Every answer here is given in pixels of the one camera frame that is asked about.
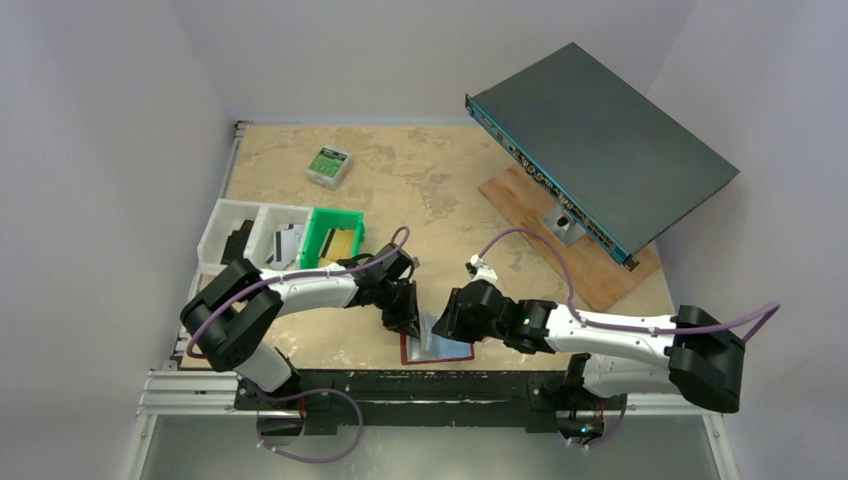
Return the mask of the red card holder wallet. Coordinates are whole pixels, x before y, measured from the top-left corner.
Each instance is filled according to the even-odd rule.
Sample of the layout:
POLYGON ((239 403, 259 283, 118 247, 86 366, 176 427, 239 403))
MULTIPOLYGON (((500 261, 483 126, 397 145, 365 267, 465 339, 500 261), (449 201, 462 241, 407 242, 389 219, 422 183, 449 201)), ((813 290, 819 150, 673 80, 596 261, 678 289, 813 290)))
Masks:
POLYGON ((434 314, 423 313, 420 318, 421 337, 414 338, 407 335, 400 337, 402 365, 462 362, 474 359, 474 349, 471 344, 446 339, 431 332, 437 320, 434 314))

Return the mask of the grey card with triangle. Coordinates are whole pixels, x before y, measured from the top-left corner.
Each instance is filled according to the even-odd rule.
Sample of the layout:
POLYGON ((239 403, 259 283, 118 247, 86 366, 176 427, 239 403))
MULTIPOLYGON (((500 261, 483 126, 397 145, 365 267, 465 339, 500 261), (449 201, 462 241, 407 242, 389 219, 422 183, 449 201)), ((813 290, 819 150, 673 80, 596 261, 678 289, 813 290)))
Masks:
POLYGON ((304 224, 280 224, 271 235, 270 253, 266 258, 272 270, 293 270, 299 267, 304 224))

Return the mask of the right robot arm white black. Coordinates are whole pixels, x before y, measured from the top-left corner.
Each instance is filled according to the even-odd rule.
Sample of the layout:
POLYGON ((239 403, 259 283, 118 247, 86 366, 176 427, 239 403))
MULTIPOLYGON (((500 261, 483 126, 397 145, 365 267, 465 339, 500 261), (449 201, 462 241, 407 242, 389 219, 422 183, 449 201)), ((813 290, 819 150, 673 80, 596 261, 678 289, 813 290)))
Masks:
POLYGON ((746 343, 703 309, 623 316, 514 300, 479 257, 466 267, 471 280, 452 289, 433 334, 467 344, 496 339, 526 355, 567 353, 561 389, 574 400, 672 394, 708 411, 738 412, 746 343))

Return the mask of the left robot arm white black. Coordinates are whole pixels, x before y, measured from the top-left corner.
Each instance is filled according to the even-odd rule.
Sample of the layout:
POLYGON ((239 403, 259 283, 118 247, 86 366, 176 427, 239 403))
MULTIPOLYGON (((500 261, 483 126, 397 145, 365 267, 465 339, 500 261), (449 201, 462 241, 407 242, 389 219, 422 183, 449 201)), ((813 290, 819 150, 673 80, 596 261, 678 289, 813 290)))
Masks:
POLYGON ((395 243, 320 268, 274 272, 247 259, 231 262, 181 310, 198 350, 216 372, 232 371, 269 394, 291 388, 298 374, 263 341, 279 318, 322 308, 377 308, 389 331, 419 335, 417 260, 395 243))

